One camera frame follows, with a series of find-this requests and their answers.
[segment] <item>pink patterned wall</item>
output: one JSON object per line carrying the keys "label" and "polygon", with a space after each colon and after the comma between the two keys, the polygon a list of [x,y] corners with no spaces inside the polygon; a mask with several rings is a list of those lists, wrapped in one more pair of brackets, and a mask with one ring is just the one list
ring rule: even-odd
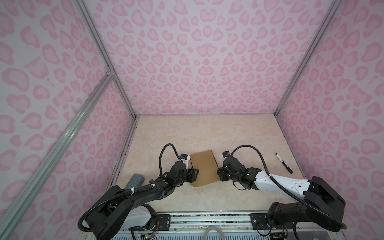
{"label": "pink patterned wall", "polygon": [[106,69],[71,0],[0,3],[0,218]]}
{"label": "pink patterned wall", "polygon": [[273,113],[331,0],[87,0],[137,114]]}
{"label": "pink patterned wall", "polygon": [[77,239],[77,221],[105,192],[130,121],[110,83],[10,240]]}
{"label": "pink patterned wall", "polygon": [[346,200],[348,240],[384,235],[383,12],[346,2],[278,118],[309,177]]}

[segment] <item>marker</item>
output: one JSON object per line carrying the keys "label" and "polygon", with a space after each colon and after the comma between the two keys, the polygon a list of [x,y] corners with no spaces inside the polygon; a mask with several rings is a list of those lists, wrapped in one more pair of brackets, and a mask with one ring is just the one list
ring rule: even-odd
{"label": "marker", "polygon": [[290,167],[287,166],[287,164],[284,162],[284,160],[280,157],[280,155],[278,153],[275,153],[276,157],[280,160],[280,162],[282,162],[282,164],[284,164],[285,168],[288,170],[288,172],[290,174],[293,173],[293,171],[290,169]]}

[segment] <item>beige table surface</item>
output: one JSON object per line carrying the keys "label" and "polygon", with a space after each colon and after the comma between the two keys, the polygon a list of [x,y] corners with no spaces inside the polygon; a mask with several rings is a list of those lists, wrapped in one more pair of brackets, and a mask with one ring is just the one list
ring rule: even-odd
{"label": "beige table surface", "polygon": [[[275,117],[261,115],[222,116],[142,116],[139,119],[118,184],[125,187],[134,173],[145,177],[144,184],[159,174],[159,154],[167,143],[175,145],[179,154],[212,150],[219,167],[221,153],[249,144],[262,153],[272,174],[302,179],[303,176],[288,147]],[[279,153],[293,174],[276,158]],[[251,148],[241,148],[234,154],[245,167],[264,170],[258,154]],[[163,172],[177,161],[171,147],[162,157]],[[268,210],[272,202],[290,203],[294,200],[262,190],[239,191],[231,181],[215,182],[201,187],[189,183],[177,187],[173,194],[149,204],[158,212]]]}

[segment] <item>gray eraser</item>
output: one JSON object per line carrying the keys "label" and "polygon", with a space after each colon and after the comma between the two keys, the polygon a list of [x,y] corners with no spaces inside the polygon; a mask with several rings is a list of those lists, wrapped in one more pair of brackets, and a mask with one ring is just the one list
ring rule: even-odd
{"label": "gray eraser", "polygon": [[140,187],[144,182],[144,177],[140,174],[135,173],[128,184],[125,186],[126,189],[131,189],[133,187]]}

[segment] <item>brown box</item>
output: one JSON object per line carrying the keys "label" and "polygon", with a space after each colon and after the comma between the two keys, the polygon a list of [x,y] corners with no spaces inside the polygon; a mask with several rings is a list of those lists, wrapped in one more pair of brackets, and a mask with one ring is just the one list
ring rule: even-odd
{"label": "brown box", "polygon": [[220,181],[220,177],[217,174],[218,166],[211,150],[192,154],[190,159],[193,167],[199,170],[197,179],[191,183],[191,186],[201,187]]}

